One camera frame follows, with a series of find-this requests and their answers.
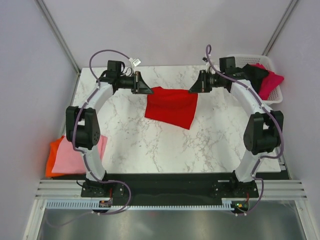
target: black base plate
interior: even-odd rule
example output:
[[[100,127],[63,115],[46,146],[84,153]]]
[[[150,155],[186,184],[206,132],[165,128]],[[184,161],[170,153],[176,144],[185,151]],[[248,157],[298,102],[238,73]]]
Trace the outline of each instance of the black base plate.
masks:
[[[220,205],[221,198],[246,199],[257,198],[257,186],[244,186],[230,189],[231,172],[226,173],[125,173],[108,174],[107,179],[126,182],[132,192],[131,206],[203,206]],[[265,180],[287,180],[288,172],[257,173]],[[83,180],[85,175],[64,176],[55,179]],[[122,184],[104,184],[103,192],[82,190],[82,197],[108,198],[112,189],[113,204],[124,205],[129,197],[128,190]]]

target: dark red cloth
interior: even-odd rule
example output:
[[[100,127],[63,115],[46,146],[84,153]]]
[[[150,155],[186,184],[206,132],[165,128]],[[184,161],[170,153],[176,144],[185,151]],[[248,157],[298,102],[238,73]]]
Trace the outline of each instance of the dark red cloth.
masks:
[[[252,66],[266,69],[262,64],[257,63]],[[269,75],[265,77],[261,83],[259,96],[262,100],[268,100],[270,93],[280,85],[285,78],[283,76],[275,74],[273,71],[269,71]]]
[[[184,129],[190,129],[194,120],[198,94],[182,89],[152,88],[154,94],[147,96],[145,117]]]

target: laundry basket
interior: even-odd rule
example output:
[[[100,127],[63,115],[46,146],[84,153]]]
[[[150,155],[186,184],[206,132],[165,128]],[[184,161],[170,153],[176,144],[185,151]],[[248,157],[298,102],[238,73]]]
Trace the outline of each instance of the laundry basket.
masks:
[[[251,55],[251,54],[230,54],[227,57],[235,58],[235,66],[242,68],[246,64],[262,64],[267,70],[270,70],[275,73],[275,67],[271,59],[267,56],[262,55]],[[264,103],[267,105],[278,104],[283,100],[282,92],[280,86],[277,86],[271,93],[268,100],[265,100]]]

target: gray wall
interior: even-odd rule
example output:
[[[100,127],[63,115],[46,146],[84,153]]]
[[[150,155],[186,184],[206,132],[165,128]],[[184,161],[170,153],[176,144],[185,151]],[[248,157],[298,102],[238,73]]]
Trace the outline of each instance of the gray wall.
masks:
[[[0,1],[0,239],[22,239],[76,74],[33,0]]]
[[[285,159],[305,184],[320,226],[320,1],[300,1],[270,53],[278,72],[284,113]]]
[[[261,54],[290,0],[44,0],[80,67],[101,49],[142,66],[202,65],[212,57]],[[94,60],[104,67],[109,53]]]

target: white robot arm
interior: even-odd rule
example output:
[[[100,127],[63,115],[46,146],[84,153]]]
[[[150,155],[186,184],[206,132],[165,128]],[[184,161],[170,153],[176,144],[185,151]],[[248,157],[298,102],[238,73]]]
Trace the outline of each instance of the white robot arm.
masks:
[[[246,74],[243,70],[236,67],[234,57],[220,58],[219,61],[221,72],[237,82],[230,81],[221,74],[212,74],[209,69],[201,70],[189,92],[209,93],[212,88],[223,87],[238,100],[245,110],[249,117],[243,135],[246,150],[234,174],[236,181],[248,183],[255,178],[261,163],[261,156],[272,152],[281,144],[279,132],[269,115],[275,118],[281,130],[284,116],[281,111],[273,111],[269,106],[259,104],[263,101],[257,94],[254,96],[249,91],[249,89],[253,90],[251,82],[245,79]]]
[[[69,106],[66,109],[66,138],[72,142],[74,137],[74,127],[77,125],[75,133],[75,148],[82,153],[83,161],[86,165],[86,179],[96,182],[102,181],[106,176],[106,171],[101,163],[97,144],[100,139],[100,128],[97,113],[103,104],[113,96],[118,89],[131,89],[133,94],[152,94],[153,91],[146,85],[141,77],[141,73],[136,71],[130,75],[121,72],[121,61],[108,61],[107,70],[99,77],[97,83],[88,95],[89,102],[84,102],[80,121],[84,120],[84,125],[78,125],[77,115],[80,111],[78,106]]]

